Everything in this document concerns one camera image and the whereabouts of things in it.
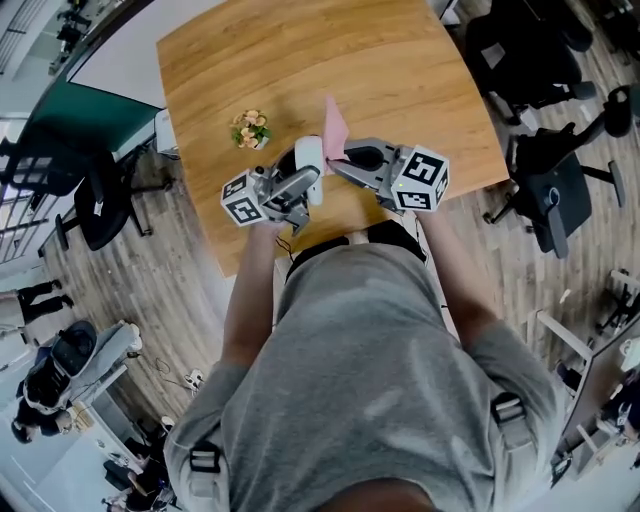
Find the person's left arm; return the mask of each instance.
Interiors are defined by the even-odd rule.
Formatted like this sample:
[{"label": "person's left arm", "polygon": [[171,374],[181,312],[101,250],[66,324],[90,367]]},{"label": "person's left arm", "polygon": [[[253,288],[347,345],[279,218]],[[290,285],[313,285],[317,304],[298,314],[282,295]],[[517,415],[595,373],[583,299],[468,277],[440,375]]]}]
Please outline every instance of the person's left arm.
[{"label": "person's left arm", "polygon": [[251,366],[271,335],[275,239],[280,230],[270,222],[249,228],[224,323],[223,362]]}]

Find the tag on chair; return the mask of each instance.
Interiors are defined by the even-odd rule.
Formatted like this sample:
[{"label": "tag on chair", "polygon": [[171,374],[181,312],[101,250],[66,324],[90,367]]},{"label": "tag on chair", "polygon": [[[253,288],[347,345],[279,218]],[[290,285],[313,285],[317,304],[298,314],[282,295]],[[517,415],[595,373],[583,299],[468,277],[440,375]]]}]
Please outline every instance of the tag on chair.
[{"label": "tag on chair", "polygon": [[481,50],[480,53],[482,53],[484,60],[487,61],[487,65],[491,69],[495,68],[506,54],[500,43],[489,46],[489,48]]}]

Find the white cube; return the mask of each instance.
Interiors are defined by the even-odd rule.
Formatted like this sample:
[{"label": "white cube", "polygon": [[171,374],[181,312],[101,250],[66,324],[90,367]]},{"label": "white cube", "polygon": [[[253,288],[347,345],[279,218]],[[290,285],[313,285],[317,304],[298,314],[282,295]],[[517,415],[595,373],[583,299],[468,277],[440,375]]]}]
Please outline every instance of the white cube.
[{"label": "white cube", "polygon": [[247,169],[222,187],[220,204],[238,226],[267,219],[255,193],[255,180]]},{"label": "white cube", "polygon": [[436,211],[449,186],[449,159],[416,146],[391,185],[399,210]]}]

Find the green board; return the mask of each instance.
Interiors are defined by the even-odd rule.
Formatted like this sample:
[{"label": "green board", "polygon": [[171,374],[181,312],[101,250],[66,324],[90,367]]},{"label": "green board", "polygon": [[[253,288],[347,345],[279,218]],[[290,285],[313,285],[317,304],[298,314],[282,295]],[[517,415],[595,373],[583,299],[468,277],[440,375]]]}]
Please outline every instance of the green board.
[{"label": "green board", "polygon": [[58,80],[31,120],[79,144],[117,151],[159,109],[84,85]]}]

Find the pink napkin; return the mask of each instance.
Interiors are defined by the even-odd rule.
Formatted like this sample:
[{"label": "pink napkin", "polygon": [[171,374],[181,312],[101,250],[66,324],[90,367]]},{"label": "pink napkin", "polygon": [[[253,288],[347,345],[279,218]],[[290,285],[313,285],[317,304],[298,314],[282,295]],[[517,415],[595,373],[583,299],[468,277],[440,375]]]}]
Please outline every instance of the pink napkin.
[{"label": "pink napkin", "polygon": [[[333,96],[327,96],[326,114],[324,118],[324,133],[322,135],[322,148],[326,160],[349,160],[344,152],[344,144],[349,137],[349,128],[345,122]],[[328,174],[333,172],[326,167]]]}]

